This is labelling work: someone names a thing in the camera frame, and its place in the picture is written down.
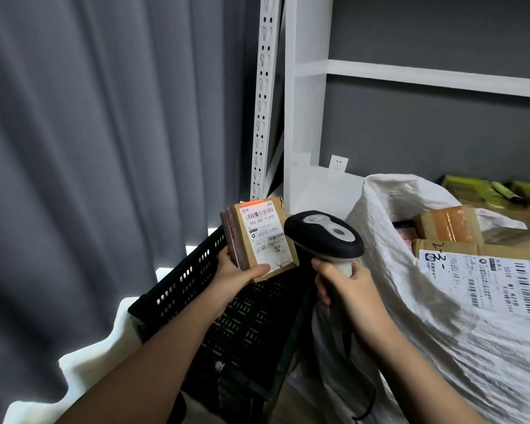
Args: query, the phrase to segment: black plastic basket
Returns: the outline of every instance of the black plastic basket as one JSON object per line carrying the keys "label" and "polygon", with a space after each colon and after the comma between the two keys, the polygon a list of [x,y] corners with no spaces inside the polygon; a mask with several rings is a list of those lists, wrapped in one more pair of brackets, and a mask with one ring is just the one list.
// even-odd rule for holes
{"label": "black plastic basket", "polygon": [[[142,342],[205,289],[225,245],[220,227],[129,307]],[[315,298],[311,255],[299,249],[298,256],[298,268],[239,292],[186,375],[183,390],[227,422],[266,422],[273,410]]]}

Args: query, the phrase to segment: gray curtain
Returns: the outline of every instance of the gray curtain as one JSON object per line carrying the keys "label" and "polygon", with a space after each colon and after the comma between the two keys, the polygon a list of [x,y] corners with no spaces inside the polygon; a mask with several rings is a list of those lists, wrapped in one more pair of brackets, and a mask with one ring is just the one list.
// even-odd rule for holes
{"label": "gray curtain", "polygon": [[0,0],[0,414],[239,201],[249,5]]}

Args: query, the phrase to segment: gray wall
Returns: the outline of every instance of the gray wall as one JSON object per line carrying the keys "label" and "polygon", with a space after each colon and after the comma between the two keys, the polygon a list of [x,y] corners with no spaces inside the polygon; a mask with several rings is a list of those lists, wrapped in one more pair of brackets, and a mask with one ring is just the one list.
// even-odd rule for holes
{"label": "gray wall", "polygon": [[[334,0],[330,58],[530,78],[530,0]],[[530,99],[329,76],[320,164],[530,181]]]}

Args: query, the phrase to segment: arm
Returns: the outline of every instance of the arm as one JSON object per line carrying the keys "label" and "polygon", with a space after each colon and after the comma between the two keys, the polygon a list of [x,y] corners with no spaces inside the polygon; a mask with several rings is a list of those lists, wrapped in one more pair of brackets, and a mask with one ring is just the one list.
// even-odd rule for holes
{"label": "arm", "polygon": [[351,278],[331,263],[312,259],[318,296],[330,306],[324,283],[342,297],[352,325],[371,350],[405,417],[411,423],[484,423],[479,414],[402,335],[382,303],[369,270],[353,262]]}
{"label": "arm", "polygon": [[224,248],[209,286],[78,399],[57,423],[167,422],[186,371],[212,322],[244,285],[268,271],[268,264],[240,271]]}

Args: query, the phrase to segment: barcode scanner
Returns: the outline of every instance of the barcode scanner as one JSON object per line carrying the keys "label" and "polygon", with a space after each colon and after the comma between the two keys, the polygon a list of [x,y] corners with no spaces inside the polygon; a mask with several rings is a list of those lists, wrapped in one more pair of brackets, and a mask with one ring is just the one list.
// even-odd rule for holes
{"label": "barcode scanner", "polygon": [[[361,257],[365,246],[354,228],[339,218],[321,211],[304,211],[285,221],[285,235],[316,257],[336,266],[344,275],[352,276],[352,261]],[[349,356],[352,327],[339,293],[331,284],[326,289],[332,301],[330,320],[336,332],[340,352]]]}

